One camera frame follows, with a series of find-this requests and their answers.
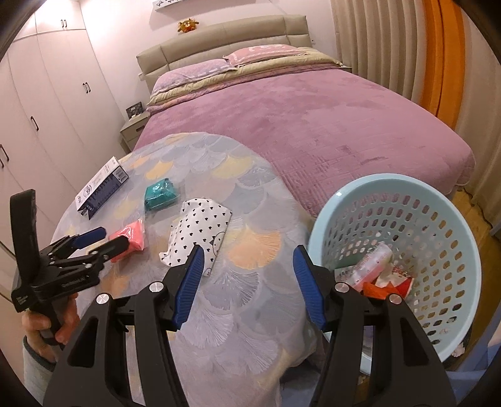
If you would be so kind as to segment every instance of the light blue plastic basket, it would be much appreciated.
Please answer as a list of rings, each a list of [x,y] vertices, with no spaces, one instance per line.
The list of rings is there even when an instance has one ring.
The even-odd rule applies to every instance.
[[[380,241],[415,278],[406,302],[446,360],[464,339],[480,298],[480,257],[466,221],[444,195],[417,179],[369,175],[330,198],[308,253],[314,264],[334,270],[356,264]],[[325,336],[330,340],[330,333]],[[370,374],[370,368],[367,345],[360,369]]]

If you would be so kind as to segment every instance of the blue rubber tip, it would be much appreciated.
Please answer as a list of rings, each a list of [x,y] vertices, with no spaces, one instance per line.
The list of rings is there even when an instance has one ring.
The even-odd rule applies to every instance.
[[[204,260],[203,249],[199,246],[176,293],[176,307],[172,322],[177,329],[180,329],[181,325],[188,320],[196,290],[202,278]]]
[[[73,248],[74,249],[83,249],[87,246],[90,246],[100,240],[103,240],[106,237],[106,229],[103,227],[99,227],[93,229],[83,235],[77,236],[75,240],[73,240]]]
[[[323,331],[327,325],[324,314],[324,297],[299,247],[294,249],[292,263],[310,320]]]

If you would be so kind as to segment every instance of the barcode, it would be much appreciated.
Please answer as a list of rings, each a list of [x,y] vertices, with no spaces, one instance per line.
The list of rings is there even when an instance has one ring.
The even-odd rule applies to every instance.
[[[120,181],[121,184],[123,184],[129,177],[122,167],[118,167],[115,171],[113,171],[113,175]]]

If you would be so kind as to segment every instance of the teal plastic package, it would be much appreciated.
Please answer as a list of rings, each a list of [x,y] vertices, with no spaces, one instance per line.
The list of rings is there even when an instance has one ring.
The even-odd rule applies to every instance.
[[[172,182],[168,178],[165,178],[146,188],[144,210],[151,212],[165,209],[175,203],[178,197],[179,194],[176,192]]]

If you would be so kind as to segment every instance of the pillow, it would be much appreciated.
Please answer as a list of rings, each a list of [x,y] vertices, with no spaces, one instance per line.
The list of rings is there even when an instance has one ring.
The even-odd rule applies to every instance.
[[[236,68],[224,59],[211,59],[199,64],[188,65],[164,73],[158,78],[151,96],[156,96],[161,92],[177,88],[187,83],[196,82],[200,79],[222,74],[227,71],[234,71]]]
[[[235,66],[243,66],[253,62],[266,61],[268,59],[305,55],[306,52],[296,47],[285,44],[256,45],[242,48],[229,54],[224,59]]]

